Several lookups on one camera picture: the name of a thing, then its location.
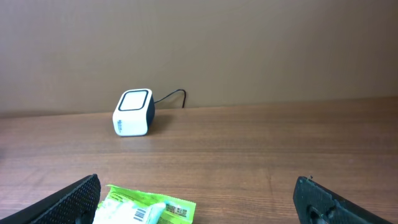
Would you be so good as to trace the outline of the green snack bag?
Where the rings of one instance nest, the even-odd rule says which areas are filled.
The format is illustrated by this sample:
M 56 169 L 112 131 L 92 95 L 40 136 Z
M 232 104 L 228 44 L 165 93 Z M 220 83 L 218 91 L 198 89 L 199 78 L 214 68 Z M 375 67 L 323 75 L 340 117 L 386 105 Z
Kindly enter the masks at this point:
M 132 201 L 141 207 L 148 207 L 155 203 L 164 202 L 165 210 L 162 212 L 157 224 L 192 224 L 195 214 L 196 203 L 171 197 L 168 195 L 130 190 L 115 185 L 110 188 L 105 199 L 118 202 Z

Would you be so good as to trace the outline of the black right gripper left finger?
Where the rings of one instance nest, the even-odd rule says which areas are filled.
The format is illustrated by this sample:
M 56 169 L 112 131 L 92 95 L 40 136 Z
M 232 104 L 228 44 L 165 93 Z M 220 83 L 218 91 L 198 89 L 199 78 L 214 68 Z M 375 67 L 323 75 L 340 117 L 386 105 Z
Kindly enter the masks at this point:
M 1 219 L 1 224 L 92 224 L 101 184 L 88 175 L 35 204 Z

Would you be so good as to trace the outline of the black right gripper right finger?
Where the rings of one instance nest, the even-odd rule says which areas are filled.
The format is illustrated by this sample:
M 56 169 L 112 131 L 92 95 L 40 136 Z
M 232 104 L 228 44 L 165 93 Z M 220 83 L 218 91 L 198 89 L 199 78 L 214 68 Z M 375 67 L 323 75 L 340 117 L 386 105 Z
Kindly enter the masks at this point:
M 293 201 L 301 224 L 392 224 L 304 176 Z

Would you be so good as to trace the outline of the mint wet wipes pack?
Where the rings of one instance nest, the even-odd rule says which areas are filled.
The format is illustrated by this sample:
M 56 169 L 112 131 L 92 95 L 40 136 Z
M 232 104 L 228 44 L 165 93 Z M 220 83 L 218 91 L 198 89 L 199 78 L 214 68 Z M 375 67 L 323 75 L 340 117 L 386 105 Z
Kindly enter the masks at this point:
M 132 201 L 105 199 L 95 212 L 93 224 L 157 224 L 165 208 L 164 202 L 141 207 Z

